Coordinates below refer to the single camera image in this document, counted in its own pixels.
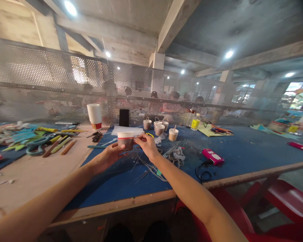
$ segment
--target perforated metal screen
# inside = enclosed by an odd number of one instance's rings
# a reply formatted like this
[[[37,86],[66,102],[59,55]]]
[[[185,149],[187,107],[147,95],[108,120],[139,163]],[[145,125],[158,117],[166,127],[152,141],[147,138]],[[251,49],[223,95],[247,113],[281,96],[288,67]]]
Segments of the perforated metal screen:
[[[285,111],[280,96],[251,91],[0,39],[0,121],[89,123],[89,103],[101,105],[104,124],[117,124],[119,109],[130,110],[132,124],[155,116],[184,124],[191,108],[202,120],[247,125]]]

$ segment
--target blue table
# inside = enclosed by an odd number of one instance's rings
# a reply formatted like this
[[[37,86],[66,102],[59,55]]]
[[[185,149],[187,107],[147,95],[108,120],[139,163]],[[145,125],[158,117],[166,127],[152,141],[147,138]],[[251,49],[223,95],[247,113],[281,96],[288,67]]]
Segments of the blue table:
[[[207,170],[212,174],[212,179],[204,183],[207,188],[256,180],[303,167],[303,151],[287,145],[287,142],[294,140],[266,134],[250,127],[224,128],[232,130],[234,136],[207,137],[199,131],[192,131],[183,126],[177,127],[179,130],[177,140],[181,140],[180,146],[184,147],[183,152],[186,156],[185,165],[181,169],[194,179],[198,180],[195,168],[205,161],[201,154],[204,148],[211,148],[226,160],[222,167],[208,166]],[[153,127],[149,132],[155,134]],[[114,138],[115,136],[110,134],[105,135],[100,143]],[[166,152],[172,145],[173,142],[166,138],[160,148]],[[100,152],[101,149],[94,149],[83,164]],[[136,183],[136,178],[147,168],[138,163],[133,169],[134,164],[133,158],[126,157],[116,162],[104,174],[95,177],[55,221],[58,223],[79,220],[175,196],[169,183],[152,174]]]

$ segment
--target red chair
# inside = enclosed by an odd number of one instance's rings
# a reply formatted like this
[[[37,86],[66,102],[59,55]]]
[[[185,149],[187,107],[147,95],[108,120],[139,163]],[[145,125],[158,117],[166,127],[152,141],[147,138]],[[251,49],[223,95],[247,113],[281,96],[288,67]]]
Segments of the red chair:
[[[246,215],[245,211],[242,209],[240,204],[223,188],[211,189],[212,195],[221,203],[221,205],[230,214],[232,219],[235,221],[237,226],[244,234],[253,234],[254,228]],[[175,211],[180,207],[186,207],[184,203],[178,201]],[[206,230],[203,223],[192,214],[194,224],[197,229],[198,241],[211,241],[208,231]]]
[[[274,232],[267,235],[257,235],[254,232],[253,226],[247,217],[245,211],[242,209],[240,204],[223,188],[215,188],[211,189],[210,192],[212,195],[221,203],[221,205],[226,209],[226,211],[230,214],[234,222],[240,228],[240,230],[244,233],[246,238],[250,242],[294,242],[296,240],[288,240],[284,239],[285,237],[272,237]],[[182,201],[178,201],[175,212],[178,211],[179,208],[186,208],[185,204]],[[198,242],[210,242],[211,238],[203,225],[203,223],[192,213],[193,221],[197,231],[197,241]]]
[[[251,200],[261,187],[255,182],[242,197],[242,207]],[[264,197],[295,223],[303,224],[303,192],[284,180],[277,180],[265,192]]]

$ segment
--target paper cup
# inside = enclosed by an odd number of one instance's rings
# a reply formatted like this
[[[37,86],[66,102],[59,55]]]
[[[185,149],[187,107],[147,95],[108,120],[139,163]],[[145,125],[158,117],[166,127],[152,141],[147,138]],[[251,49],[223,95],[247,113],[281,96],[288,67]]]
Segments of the paper cup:
[[[178,130],[177,129],[175,129],[175,131],[174,131],[174,129],[169,129],[168,139],[170,141],[175,141],[177,136],[178,136]]]
[[[118,134],[118,145],[126,145],[126,148],[122,151],[131,151],[134,145],[134,133],[135,132],[119,132]]]
[[[162,133],[164,133],[165,126],[163,124],[157,124],[155,134],[156,136],[160,136]]]
[[[167,131],[167,128],[168,128],[168,122],[166,122],[166,121],[162,121],[163,122],[163,125],[165,126],[165,129],[164,129],[164,132],[166,132]]]
[[[87,104],[89,119],[94,130],[102,128],[101,107],[99,104]]]
[[[147,117],[147,119],[144,120],[144,130],[150,130],[151,126],[152,121]]]

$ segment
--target yellow bottle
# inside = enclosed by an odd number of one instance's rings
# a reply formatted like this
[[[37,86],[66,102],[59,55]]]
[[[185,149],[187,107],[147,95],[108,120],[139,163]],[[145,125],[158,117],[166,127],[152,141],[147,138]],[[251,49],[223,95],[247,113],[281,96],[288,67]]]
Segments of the yellow bottle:
[[[198,130],[200,121],[201,121],[200,114],[196,114],[196,117],[192,121],[191,130],[193,131]]]

